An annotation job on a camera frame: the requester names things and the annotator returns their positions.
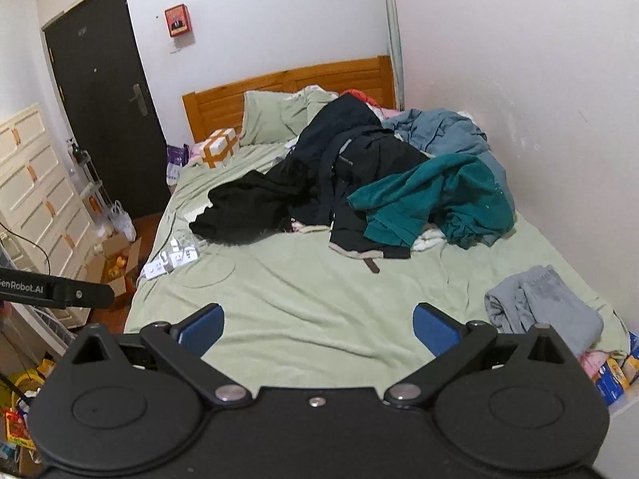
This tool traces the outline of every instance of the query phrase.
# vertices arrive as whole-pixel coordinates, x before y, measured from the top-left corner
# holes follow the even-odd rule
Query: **triangular hole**
[[[564,357],[561,356],[557,347],[553,344],[553,341],[547,336],[538,336],[535,345],[528,355],[528,359],[553,364],[564,363]]]
[[[91,336],[80,348],[73,359],[74,364],[100,362],[107,359],[107,352],[97,336]]]

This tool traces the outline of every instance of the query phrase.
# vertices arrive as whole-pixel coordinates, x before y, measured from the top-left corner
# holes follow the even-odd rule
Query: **black door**
[[[45,29],[80,149],[132,218],[169,201],[166,142],[133,38],[127,0],[85,0]]]

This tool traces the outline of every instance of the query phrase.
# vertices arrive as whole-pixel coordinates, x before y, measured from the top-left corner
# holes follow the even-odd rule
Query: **black garment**
[[[269,230],[290,230],[288,207],[304,195],[306,167],[293,162],[285,171],[250,171],[208,192],[212,206],[189,224],[214,243],[251,243]]]
[[[342,251],[410,257],[410,248],[366,239],[366,217],[347,196],[390,174],[426,161],[425,155],[381,127],[370,108],[351,94],[328,103],[301,133],[295,150],[262,175],[244,177],[209,191],[213,206],[189,224],[217,243],[250,243],[265,230],[285,230],[290,219],[330,225],[330,241]]]

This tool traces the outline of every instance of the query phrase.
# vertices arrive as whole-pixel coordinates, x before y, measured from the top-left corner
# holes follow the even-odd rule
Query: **wooden floor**
[[[158,224],[162,214],[153,214],[133,220],[138,238],[142,238],[140,246],[140,258],[138,270],[146,263],[151,255],[153,240],[158,230]],[[113,305],[107,310],[92,310],[89,314],[88,323],[100,323],[108,328],[111,333],[124,332],[124,324],[131,309],[131,297],[122,305]]]

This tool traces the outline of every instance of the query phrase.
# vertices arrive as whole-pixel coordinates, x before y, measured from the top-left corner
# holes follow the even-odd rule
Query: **door handle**
[[[143,117],[149,114],[148,108],[146,108],[145,96],[142,93],[142,89],[138,83],[133,85],[133,97],[129,99],[130,103],[137,102],[137,107],[140,110],[140,113]]]

